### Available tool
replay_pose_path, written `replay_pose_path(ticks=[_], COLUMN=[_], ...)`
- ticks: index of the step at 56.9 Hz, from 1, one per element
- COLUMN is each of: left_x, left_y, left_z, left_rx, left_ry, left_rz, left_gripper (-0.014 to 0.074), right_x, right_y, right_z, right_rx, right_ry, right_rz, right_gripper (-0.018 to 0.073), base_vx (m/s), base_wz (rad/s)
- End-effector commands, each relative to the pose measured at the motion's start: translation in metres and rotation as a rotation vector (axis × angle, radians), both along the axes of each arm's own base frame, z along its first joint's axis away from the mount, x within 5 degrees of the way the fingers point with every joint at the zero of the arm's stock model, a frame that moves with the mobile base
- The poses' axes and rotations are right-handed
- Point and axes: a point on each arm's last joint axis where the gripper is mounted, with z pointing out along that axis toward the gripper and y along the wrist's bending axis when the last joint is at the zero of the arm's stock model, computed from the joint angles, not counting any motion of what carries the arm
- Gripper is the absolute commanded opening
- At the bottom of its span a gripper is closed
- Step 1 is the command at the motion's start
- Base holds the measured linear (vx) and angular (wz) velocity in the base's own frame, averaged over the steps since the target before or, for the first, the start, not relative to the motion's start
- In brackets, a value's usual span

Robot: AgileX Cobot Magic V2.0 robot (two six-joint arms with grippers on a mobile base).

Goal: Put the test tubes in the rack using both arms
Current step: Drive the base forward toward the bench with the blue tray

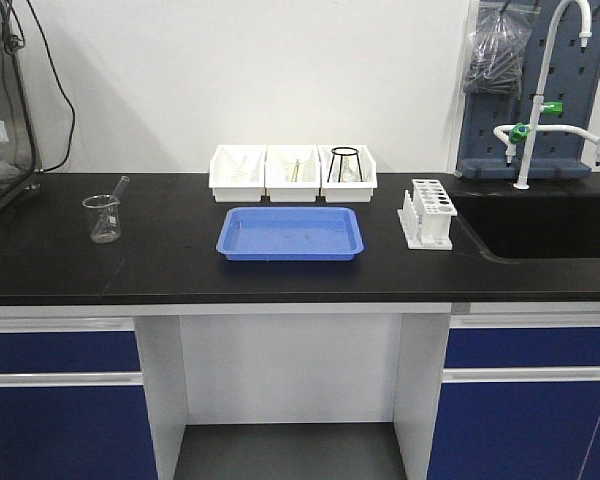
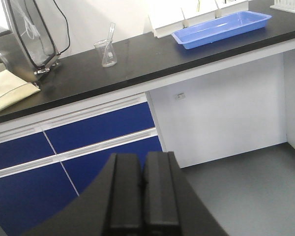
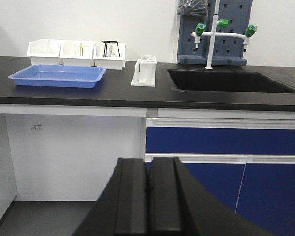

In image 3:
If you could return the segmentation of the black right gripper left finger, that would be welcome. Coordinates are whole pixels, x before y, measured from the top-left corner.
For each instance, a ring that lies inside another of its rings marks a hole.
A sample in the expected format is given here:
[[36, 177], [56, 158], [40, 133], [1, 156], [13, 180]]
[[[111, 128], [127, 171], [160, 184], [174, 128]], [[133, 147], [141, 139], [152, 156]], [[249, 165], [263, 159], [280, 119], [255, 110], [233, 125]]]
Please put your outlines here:
[[117, 160], [99, 199], [74, 236], [146, 236], [146, 168], [141, 159]]

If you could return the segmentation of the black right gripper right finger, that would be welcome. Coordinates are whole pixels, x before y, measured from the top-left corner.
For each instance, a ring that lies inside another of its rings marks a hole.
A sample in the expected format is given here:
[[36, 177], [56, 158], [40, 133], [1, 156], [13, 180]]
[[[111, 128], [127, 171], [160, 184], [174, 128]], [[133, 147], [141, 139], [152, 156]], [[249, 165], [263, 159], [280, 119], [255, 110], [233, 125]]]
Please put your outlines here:
[[178, 157], [157, 157], [149, 171], [152, 236], [269, 236], [207, 191]]

